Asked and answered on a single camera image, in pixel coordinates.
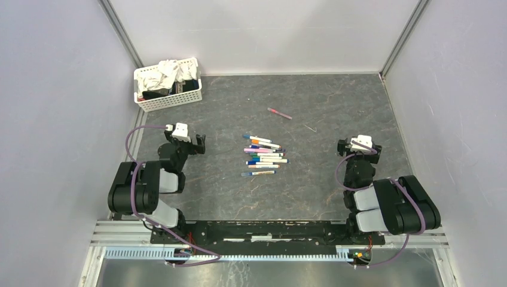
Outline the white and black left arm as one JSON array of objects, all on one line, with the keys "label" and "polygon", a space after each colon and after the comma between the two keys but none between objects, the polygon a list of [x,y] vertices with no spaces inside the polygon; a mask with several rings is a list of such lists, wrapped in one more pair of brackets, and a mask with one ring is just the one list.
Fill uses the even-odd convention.
[{"label": "white and black left arm", "polygon": [[188,235],[182,212],[162,201],[162,194],[180,194],[185,188],[183,168],[191,155],[204,154],[206,136],[183,139],[176,132],[165,131],[167,142],[158,150],[158,160],[119,165],[108,194],[109,210],[116,215],[141,216],[156,228],[165,226],[165,236],[172,243],[182,243]]}]

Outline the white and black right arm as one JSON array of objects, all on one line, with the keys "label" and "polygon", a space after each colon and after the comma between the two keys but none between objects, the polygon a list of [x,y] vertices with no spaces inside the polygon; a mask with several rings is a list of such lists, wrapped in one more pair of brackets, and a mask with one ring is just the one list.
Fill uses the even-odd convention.
[{"label": "white and black right arm", "polygon": [[374,178],[382,149],[365,135],[337,143],[342,158],[338,167],[345,168],[337,183],[350,211],[345,235],[353,244],[362,243],[371,233],[421,234],[441,226],[438,208],[414,175]]}]

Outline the orange capped white marker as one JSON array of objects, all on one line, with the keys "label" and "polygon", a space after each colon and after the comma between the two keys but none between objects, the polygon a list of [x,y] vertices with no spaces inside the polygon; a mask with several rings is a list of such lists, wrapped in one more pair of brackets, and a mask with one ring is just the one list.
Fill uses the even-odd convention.
[{"label": "orange capped white marker", "polygon": [[271,149],[281,149],[282,148],[280,145],[277,145],[277,144],[274,144],[274,143],[270,143],[270,142],[263,142],[263,141],[258,141],[258,140],[251,140],[251,142],[254,145],[264,146],[266,148],[271,148]]}]

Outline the pink highlighter marker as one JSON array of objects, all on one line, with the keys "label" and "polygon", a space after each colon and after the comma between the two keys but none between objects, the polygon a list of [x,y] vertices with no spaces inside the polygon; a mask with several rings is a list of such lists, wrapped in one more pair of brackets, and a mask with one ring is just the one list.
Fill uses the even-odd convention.
[{"label": "pink highlighter marker", "polygon": [[243,151],[246,153],[261,153],[261,154],[276,152],[275,149],[265,149],[265,148],[244,148]]}]

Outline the blue capped white marker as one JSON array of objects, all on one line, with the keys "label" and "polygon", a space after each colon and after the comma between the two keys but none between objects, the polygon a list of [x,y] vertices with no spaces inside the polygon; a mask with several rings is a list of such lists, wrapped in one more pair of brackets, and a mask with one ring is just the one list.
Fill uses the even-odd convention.
[{"label": "blue capped white marker", "polygon": [[245,138],[245,139],[253,140],[253,141],[261,141],[261,142],[267,142],[267,143],[272,143],[273,142],[271,139],[259,138],[259,137],[251,136],[251,135],[243,135],[242,137]]}]

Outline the red capped pink marker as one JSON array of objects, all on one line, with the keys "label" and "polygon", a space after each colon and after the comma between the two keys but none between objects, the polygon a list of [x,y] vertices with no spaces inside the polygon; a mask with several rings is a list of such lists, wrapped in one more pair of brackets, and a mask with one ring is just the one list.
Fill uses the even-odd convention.
[{"label": "red capped pink marker", "polygon": [[281,116],[281,117],[284,117],[284,118],[286,118],[286,119],[292,120],[292,117],[291,117],[290,115],[285,114],[285,113],[283,113],[283,112],[280,112],[280,111],[278,111],[278,110],[276,110],[276,109],[273,109],[273,108],[267,108],[267,110],[268,110],[269,112],[271,112],[271,113],[274,113],[274,114],[277,114],[277,115],[279,115],[279,116]]}]

